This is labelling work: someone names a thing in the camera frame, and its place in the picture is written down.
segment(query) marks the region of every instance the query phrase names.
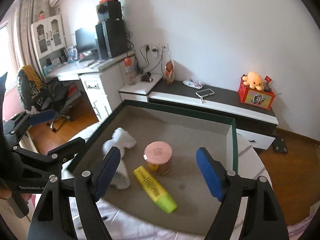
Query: desk drawer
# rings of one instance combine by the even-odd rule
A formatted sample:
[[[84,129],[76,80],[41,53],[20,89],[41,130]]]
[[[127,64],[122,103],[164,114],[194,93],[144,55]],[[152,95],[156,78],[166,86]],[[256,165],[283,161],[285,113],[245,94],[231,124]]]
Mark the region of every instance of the desk drawer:
[[[122,101],[124,100],[135,100],[141,102],[149,102],[148,96],[136,95],[136,94],[128,94],[128,93],[120,93]]]
[[[65,75],[65,76],[60,76],[58,77],[59,81],[73,81],[73,80],[79,80],[79,76],[78,74],[74,74],[74,75]]]
[[[83,84],[83,87],[86,93],[105,95],[100,78],[98,77],[88,78],[88,79],[81,78],[81,82]]]
[[[100,122],[103,122],[111,113],[110,104],[106,95],[88,94],[92,108]]]
[[[274,141],[274,137],[259,134],[259,133],[254,133],[254,132],[249,132],[245,130],[236,130],[238,134],[241,134],[244,138],[246,138],[252,147],[267,150],[271,143]]]

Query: power outlet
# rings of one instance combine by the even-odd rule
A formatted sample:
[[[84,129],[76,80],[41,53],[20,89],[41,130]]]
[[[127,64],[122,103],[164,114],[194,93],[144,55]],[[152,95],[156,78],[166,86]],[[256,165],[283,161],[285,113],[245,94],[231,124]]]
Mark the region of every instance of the power outlet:
[[[144,48],[145,48],[146,52],[149,52],[151,50],[151,46],[149,44],[145,44]]]
[[[164,51],[164,52],[168,52],[169,51],[169,44],[163,44],[161,45],[161,49]]]
[[[157,45],[152,45],[151,47],[153,57],[158,57],[158,46]]]

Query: yellow octopus plush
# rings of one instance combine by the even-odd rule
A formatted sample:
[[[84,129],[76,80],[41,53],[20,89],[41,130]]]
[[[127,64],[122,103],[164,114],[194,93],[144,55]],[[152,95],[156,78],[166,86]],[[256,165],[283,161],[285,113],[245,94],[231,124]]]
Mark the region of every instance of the yellow octopus plush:
[[[247,76],[243,76],[242,80],[245,86],[249,86],[251,89],[256,89],[258,91],[263,90],[262,78],[259,74],[255,72],[249,72]]]

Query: human hand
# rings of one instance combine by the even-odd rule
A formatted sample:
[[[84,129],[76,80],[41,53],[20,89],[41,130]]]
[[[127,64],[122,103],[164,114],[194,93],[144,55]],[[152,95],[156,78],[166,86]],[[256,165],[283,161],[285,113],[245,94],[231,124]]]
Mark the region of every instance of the human hand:
[[[1,199],[9,199],[11,198],[12,192],[11,190],[7,189],[7,188],[0,188],[0,198]],[[28,194],[28,193],[21,193],[22,198],[24,199],[24,201],[29,201],[32,194]]]

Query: window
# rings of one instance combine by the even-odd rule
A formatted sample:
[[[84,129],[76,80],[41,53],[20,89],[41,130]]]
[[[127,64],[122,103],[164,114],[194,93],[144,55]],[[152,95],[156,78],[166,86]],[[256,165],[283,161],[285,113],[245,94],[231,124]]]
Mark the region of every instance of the window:
[[[0,76],[8,72],[7,81],[5,83],[5,89],[12,89],[16,83],[17,78],[13,71],[13,64],[10,54],[9,47],[9,34],[7,31],[7,26],[0,27]]]

